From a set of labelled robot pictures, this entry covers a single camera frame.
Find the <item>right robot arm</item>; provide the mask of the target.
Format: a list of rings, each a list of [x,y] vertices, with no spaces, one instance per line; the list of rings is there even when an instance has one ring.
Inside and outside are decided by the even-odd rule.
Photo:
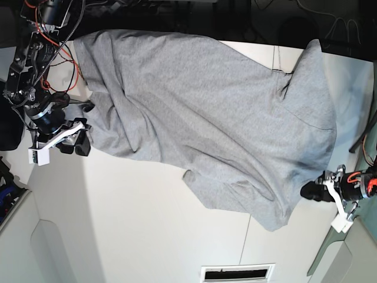
[[[24,130],[32,135],[31,162],[42,164],[43,155],[57,147],[61,153],[88,156],[91,145],[86,119],[69,120],[65,108],[68,92],[81,74],[67,46],[79,26],[85,1],[23,1],[14,59],[1,83],[1,150],[15,150]],[[54,90],[47,81],[53,61],[61,56],[73,66],[66,89]]]

